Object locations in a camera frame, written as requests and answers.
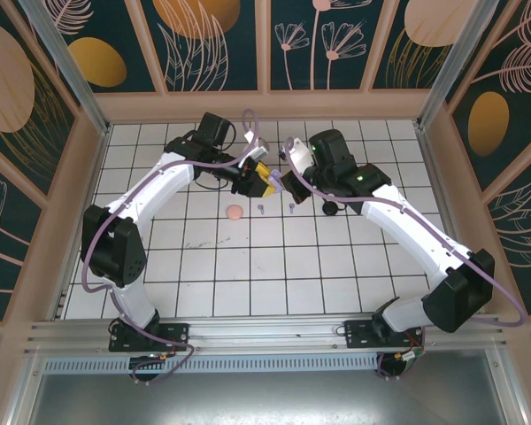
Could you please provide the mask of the aluminium frame post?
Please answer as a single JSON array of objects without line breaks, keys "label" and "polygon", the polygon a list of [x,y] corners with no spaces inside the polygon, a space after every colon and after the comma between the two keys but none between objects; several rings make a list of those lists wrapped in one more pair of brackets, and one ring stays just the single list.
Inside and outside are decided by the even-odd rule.
[{"label": "aluminium frame post", "polygon": [[70,52],[64,35],[77,35],[93,16],[91,0],[17,0],[20,7],[65,76],[94,127],[105,135],[108,121],[84,74]]},{"label": "aluminium frame post", "polygon": [[477,0],[416,119],[417,130],[423,132],[431,124],[495,14],[498,3],[499,0]]}]

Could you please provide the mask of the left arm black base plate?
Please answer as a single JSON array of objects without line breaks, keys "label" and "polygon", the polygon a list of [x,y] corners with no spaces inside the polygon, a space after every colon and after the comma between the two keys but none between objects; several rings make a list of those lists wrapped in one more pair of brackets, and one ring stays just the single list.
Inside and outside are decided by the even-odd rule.
[{"label": "left arm black base plate", "polygon": [[[186,344],[189,341],[189,325],[187,323],[161,324],[155,336],[175,343]],[[184,352],[186,348],[183,346],[173,347],[154,341],[137,333],[126,323],[117,321],[110,326],[108,350],[109,352],[169,352],[174,350]]]}]

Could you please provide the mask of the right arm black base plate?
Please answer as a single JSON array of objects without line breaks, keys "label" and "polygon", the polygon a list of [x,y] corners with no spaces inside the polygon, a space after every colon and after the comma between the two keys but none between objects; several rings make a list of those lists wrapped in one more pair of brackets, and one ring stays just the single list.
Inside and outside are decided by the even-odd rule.
[{"label": "right arm black base plate", "polygon": [[410,328],[404,332],[377,329],[370,320],[345,321],[344,337],[348,348],[400,348],[421,346],[422,329]]}]

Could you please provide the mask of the grey metal sheet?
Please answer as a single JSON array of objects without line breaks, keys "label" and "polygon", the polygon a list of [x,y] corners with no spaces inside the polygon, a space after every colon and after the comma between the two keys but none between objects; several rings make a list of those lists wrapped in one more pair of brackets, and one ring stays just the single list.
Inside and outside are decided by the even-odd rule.
[{"label": "grey metal sheet", "polygon": [[185,374],[152,387],[123,375],[48,375],[30,425],[506,425],[489,382],[411,375]]}]

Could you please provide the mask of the aluminium mounting rail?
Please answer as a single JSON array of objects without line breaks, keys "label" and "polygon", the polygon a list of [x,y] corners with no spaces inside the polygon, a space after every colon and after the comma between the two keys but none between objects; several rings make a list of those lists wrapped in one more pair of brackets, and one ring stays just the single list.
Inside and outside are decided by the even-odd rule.
[{"label": "aluminium mounting rail", "polygon": [[[200,355],[345,352],[345,321],[369,320],[369,314],[309,314],[251,317],[183,318],[189,343]],[[25,354],[94,356],[107,354],[112,340],[108,320],[43,321],[31,325]],[[425,350],[463,351],[507,347],[499,326],[469,321],[455,333],[429,327]]]}]

